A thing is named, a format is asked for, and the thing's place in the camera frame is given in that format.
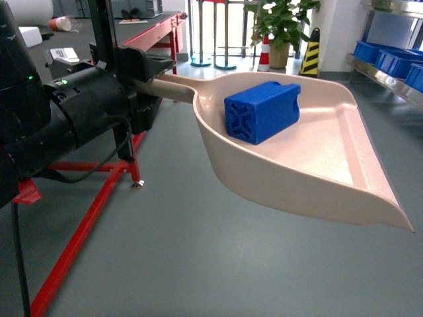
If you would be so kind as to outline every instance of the yellow black striped post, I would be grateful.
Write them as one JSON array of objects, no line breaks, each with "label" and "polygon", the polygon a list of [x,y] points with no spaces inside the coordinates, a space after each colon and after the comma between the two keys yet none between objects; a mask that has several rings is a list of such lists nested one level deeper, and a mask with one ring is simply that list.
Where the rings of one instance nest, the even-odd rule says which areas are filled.
[{"label": "yellow black striped post", "polygon": [[315,28],[311,33],[307,51],[305,52],[298,75],[317,77],[317,73],[319,72],[319,42],[320,29]]}]

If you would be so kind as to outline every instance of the dustpan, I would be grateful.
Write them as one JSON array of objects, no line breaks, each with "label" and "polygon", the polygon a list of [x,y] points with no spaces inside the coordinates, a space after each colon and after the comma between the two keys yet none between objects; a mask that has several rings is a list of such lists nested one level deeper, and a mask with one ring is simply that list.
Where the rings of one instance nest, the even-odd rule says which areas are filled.
[{"label": "dustpan", "polygon": [[[266,81],[301,85],[299,121],[258,145],[229,136],[224,98]],[[277,73],[135,83],[139,92],[193,104],[215,175],[241,197],[306,217],[413,231],[344,86]]]}]

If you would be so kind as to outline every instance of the metal shelf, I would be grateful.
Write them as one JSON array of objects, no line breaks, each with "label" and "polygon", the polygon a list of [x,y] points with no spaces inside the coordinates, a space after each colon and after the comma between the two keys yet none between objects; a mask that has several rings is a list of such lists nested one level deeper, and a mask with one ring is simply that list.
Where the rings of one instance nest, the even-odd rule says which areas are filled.
[{"label": "metal shelf", "polygon": [[389,76],[388,74],[378,70],[372,64],[366,63],[352,54],[347,54],[346,61],[354,69],[369,77],[371,80],[389,89],[402,99],[411,102],[415,106],[423,109],[423,93],[406,85],[403,81]]},{"label": "metal shelf", "polygon": [[394,15],[423,18],[423,3],[402,0],[362,0],[363,9],[382,11]]}]

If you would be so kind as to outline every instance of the blue plastic block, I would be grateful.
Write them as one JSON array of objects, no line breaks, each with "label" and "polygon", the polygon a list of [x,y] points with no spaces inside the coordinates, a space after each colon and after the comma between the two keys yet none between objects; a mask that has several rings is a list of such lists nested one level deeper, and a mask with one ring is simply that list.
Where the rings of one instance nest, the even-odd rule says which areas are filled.
[{"label": "blue plastic block", "polygon": [[230,136],[259,144],[299,119],[301,87],[268,81],[225,98],[226,128]]}]

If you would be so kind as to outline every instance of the plant pot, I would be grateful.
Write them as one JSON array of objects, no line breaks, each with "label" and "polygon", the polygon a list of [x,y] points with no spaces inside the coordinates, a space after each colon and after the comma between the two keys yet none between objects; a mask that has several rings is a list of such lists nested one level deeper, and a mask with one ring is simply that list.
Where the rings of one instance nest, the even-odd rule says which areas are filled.
[{"label": "plant pot", "polygon": [[284,43],[282,49],[277,50],[274,44],[270,44],[269,66],[271,68],[285,68],[288,62],[289,48],[291,43]]}]

